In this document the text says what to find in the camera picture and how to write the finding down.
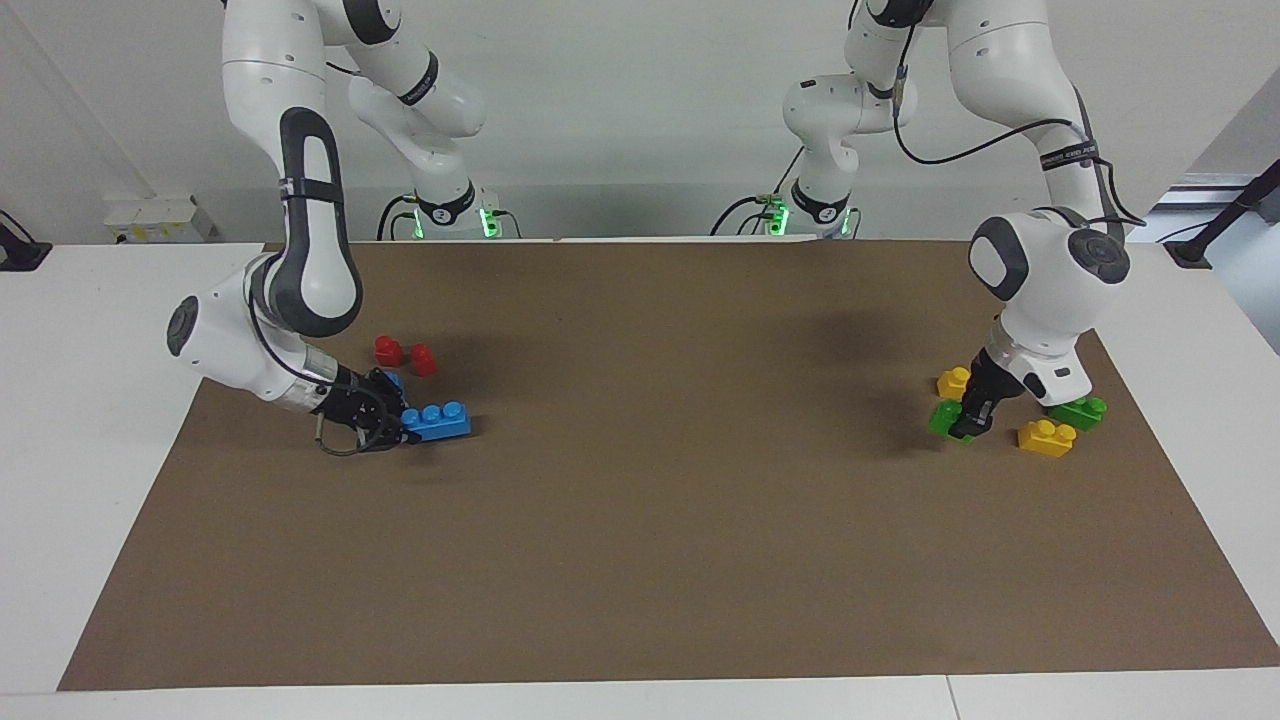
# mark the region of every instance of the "white table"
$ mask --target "white table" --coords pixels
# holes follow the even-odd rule
[[[1280,717],[1280,669],[54,694],[198,386],[169,313],[259,251],[59,247],[0,275],[0,719]],[[1280,357],[1212,274],[1132,254],[1100,334],[1277,637]]]

